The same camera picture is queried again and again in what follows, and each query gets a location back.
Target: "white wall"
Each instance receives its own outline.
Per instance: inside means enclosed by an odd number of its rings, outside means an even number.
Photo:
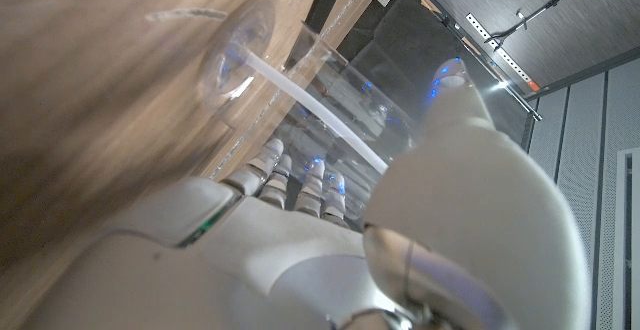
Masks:
[[[533,127],[529,154],[574,210],[594,273],[596,329],[612,329],[617,153],[640,147],[640,59],[543,96],[537,106],[544,119]]]

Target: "wood grain surface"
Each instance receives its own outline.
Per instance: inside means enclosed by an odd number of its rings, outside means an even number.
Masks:
[[[0,328],[17,327],[106,217],[186,175],[250,157],[292,100],[257,78],[226,123],[194,93],[219,22],[150,21],[246,0],[0,0]],[[312,0],[276,0],[304,19]],[[338,0],[337,46],[371,0]],[[274,34],[283,63],[295,36]]]

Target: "white tube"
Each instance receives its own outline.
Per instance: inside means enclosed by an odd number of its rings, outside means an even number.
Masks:
[[[302,106],[314,113],[320,120],[337,133],[338,136],[343,138],[347,144],[349,144],[380,174],[383,174],[387,170],[388,165],[382,161],[382,159],[380,159],[380,157],[353,132],[353,130],[349,129],[345,123],[329,111],[329,109],[324,107],[324,105],[322,105],[318,100],[314,99],[313,96],[304,91],[304,89],[296,85],[296,83],[289,80],[289,78],[281,74],[276,69],[269,66],[269,64],[262,61],[260,57],[256,56],[252,52],[247,56],[246,64],[254,68],[257,72],[262,74],[262,76],[269,79],[269,81],[296,99]]]

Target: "ceiling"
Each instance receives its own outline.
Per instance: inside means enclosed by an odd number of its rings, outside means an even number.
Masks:
[[[504,31],[549,0],[436,0],[473,39],[483,39],[466,16],[472,13],[489,32]],[[640,0],[562,0],[519,29],[504,44],[506,52],[541,87],[554,87],[640,46]],[[492,53],[489,45],[482,45]],[[494,61],[525,92],[531,88],[499,56]]]

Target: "clear plastic cup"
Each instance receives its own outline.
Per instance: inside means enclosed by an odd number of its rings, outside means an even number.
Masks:
[[[283,31],[291,36],[270,48],[272,35]],[[283,51],[287,58],[273,55]],[[264,91],[265,81],[297,100],[273,135],[291,156],[291,175],[302,180],[305,164],[324,160],[325,174],[345,178],[345,216],[360,218],[388,164],[416,143],[415,124],[281,3],[250,0],[211,39],[197,90],[233,126],[238,99]]]

